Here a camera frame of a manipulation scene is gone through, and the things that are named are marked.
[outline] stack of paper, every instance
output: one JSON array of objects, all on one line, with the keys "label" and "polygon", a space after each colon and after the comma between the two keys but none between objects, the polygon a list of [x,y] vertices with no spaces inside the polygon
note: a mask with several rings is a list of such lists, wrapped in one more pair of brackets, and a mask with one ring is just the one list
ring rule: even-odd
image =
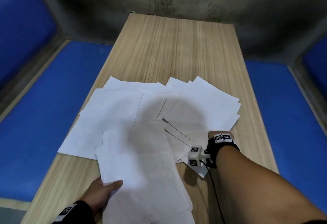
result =
[{"label": "stack of paper", "polygon": [[[200,77],[188,83],[170,78],[166,86],[110,77],[58,152],[97,159],[105,184],[124,181],[108,202],[104,223],[194,223],[175,163],[188,164],[192,145],[205,149],[208,131],[231,130],[238,101]],[[207,173],[204,165],[191,168],[201,177]]]}]

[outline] wooden table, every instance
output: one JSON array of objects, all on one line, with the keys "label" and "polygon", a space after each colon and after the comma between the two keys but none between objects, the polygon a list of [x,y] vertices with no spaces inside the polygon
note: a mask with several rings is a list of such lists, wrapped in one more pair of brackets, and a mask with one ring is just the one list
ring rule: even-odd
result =
[{"label": "wooden table", "polygon": [[[110,76],[162,84],[171,76],[185,82],[200,76],[239,98],[241,117],[232,132],[241,151],[278,172],[233,25],[130,14],[84,105]],[[221,222],[208,177],[202,180],[183,163],[177,168],[193,202],[195,222]],[[97,161],[57,154],[22,223],[51,222],[98,176]],[[237,213],[220,187],[217,173],[214,177],[224,217],[236,223]]]}]

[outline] blue cushion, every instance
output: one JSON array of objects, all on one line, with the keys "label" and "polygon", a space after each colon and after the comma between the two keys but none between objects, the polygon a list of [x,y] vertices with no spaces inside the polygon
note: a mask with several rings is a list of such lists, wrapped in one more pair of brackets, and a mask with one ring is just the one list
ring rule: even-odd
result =
[{"label": "blue cushion", "polygon": [[303,57],[303,64],[317,87],[327,98],[327,36]]},{"label": "blue cushion", "polygon": [[56,31],[42,0],[0,0],[0,89]]},{"label": "blue cushion", "polygon": [[71,41],[0,123],[0,197],[32,201],[111,49]]},{"label": "blue cushion", "polygon": [[246,61],[280,175],[327,214],[327,138],[284,65]]}]

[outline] black glove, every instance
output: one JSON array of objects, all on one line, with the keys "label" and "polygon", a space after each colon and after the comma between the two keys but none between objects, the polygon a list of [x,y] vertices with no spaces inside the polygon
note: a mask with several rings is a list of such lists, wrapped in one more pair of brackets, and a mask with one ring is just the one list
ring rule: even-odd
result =
[{"label": "black glove", "polygon": [[210,159],[207,159],[207,166],[217,168],[216,157],[219,150],[224,146],[232,146],[240,151],[230,134],[225,134],[223,131],[220,134],[215,134],[208,140],[207,149],[204,151],[204,153],[210,154]]}]

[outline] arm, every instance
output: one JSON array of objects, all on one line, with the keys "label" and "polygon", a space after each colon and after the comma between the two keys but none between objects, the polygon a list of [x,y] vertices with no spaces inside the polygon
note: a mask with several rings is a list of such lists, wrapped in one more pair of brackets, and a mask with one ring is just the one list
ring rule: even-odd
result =
[{"label": "arm", "polygon": [[83,197],[66,207],[52,224],[86,223],[94,224],[94,217],[108,200],[110,194],[123,185],[122,180],[104,186],[101,178],[94,180]]},{"label": "arm", "polygon": [[[217,133],[221,132],[211,131],[208,137]],[[254,163],[235,147],[222,146],[215,161],[222,185],[240,210],[243,223],[301,224],[327,220],[288,181]]]}]

